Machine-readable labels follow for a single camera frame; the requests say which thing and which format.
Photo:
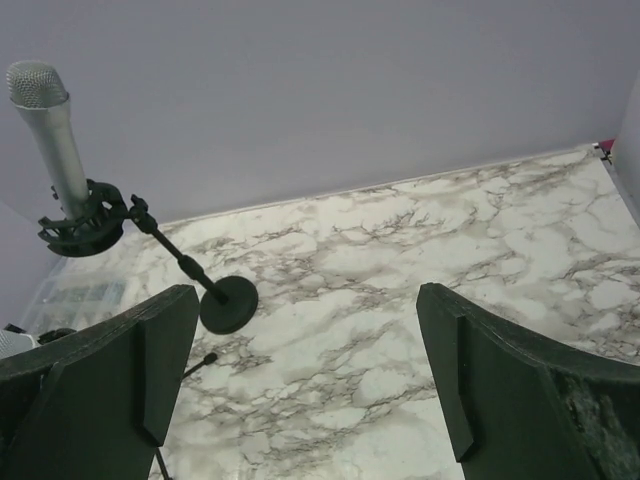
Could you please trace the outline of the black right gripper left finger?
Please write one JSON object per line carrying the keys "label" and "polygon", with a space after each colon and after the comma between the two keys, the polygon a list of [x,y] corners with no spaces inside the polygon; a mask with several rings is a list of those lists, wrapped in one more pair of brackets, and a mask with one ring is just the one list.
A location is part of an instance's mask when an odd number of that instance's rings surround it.
{"label": "black right gripper left finger", "polygon": [[1,362],[4,479],[145,479],[164,444],[199,316],[175,285]]}

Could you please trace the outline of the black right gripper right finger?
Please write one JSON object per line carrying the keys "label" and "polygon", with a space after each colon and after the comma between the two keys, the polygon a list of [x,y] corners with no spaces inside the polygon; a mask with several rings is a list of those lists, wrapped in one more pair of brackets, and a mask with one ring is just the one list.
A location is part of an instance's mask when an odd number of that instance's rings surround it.
{"label": "black right gripper right finger", "polygon": [[636,479],[639,368],[552,340],[438,283],[416,310],[467,479]]}

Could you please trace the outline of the black tripod shock-mount stand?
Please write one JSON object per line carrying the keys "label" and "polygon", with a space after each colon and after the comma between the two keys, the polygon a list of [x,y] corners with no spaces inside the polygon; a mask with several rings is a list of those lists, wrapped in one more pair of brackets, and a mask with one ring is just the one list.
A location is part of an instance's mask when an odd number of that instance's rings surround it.
{"label": "black tripod shock-mount stand", "polygon": [[[46,332],[42,335],[40,335],[38,337],[38,343],[40,345],[44,345],[44,344],[48,344],[51,343],[53,341],[56,341],[60,338],[63,338],[67,335],[73,334],[75,333],[74,329],[71,328],[59,328],[59,329],[54,329],[51,330],[49,332]],[[198,370],[200,370],[201,368],[204,368],[206,366],[209,366],[213,363],[215,363],[218,359],[218,355],[215,352],[210,352],[207,355],[205,355],[200,362],[198,362],[197,364],[193,365],[191,368],[187,369],[182,376],[182,380],[185,380],[187,378],[189,378],[191,375],[193,375],[195,372],[197,372]],[[156,449],[155,451],[155,460],[158,464],[158,467],[160,469],[161,472],[161,476],[164,480],[173,480],[174,477],[169,473],[167,466],[166,466],[166,462],[163,458],[162,452],[159,448]]]}

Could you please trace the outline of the white microphone grey head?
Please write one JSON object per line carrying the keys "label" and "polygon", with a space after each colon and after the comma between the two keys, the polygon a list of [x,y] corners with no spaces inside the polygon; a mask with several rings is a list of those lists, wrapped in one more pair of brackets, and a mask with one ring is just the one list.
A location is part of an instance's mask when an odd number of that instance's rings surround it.
{"label": "white microphone grey head", "polygon": [[31,335],[7,330],[0,331],[0,358],[9,358],[39,346]]}

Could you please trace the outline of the black tall round-base stand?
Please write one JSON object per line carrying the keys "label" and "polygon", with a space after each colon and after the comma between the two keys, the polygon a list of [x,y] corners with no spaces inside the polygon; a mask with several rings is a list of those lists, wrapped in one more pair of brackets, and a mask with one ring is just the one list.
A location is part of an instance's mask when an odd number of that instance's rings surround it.
{"label": "black tall round-base stand", "polygon": [[182,272],[204,288],[200,321],[206,330],[216,335],[231,334],[254,317],[259,294],[252,281],[237,275],[211,280],[194,258],[182,253],[160,231],[144,199],[133,195],[128,206],[119,189],[111,184],[89,180],[87,187],[89,197],[79,218],[54,221],[43,217],[38,221],[38,236],[50,251],[67,258],[101,254],[122,238],[123,224],[129,220],[162,245]]}

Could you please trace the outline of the silver microphone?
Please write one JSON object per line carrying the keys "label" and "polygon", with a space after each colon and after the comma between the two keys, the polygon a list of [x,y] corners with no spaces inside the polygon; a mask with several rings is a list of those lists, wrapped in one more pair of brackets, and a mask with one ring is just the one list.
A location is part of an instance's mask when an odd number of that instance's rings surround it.
{"label": "silver microphone", "polygon": [[26,60],[6,73],[10,100],[30,128],[68,219],[85,213],[87,178],[71,127],[71,98],[50,64]]}

